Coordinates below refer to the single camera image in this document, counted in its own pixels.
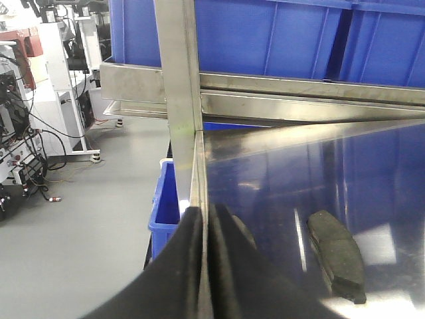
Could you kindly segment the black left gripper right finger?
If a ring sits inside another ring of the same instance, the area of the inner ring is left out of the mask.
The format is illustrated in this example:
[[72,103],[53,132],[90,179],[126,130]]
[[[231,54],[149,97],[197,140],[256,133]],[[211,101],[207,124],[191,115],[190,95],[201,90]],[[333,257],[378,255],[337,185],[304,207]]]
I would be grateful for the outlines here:
[[215,318],[338,318],[255,249],[226,205],[209,207],[208,270]]

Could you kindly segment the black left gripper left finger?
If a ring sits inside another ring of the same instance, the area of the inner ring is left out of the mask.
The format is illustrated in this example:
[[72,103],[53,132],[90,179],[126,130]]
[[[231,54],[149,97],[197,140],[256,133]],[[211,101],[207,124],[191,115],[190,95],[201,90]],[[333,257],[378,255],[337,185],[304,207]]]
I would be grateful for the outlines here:
[[160,254],[133,282],[85,318],[196,318],[202,246],[201,209],[189,207]]

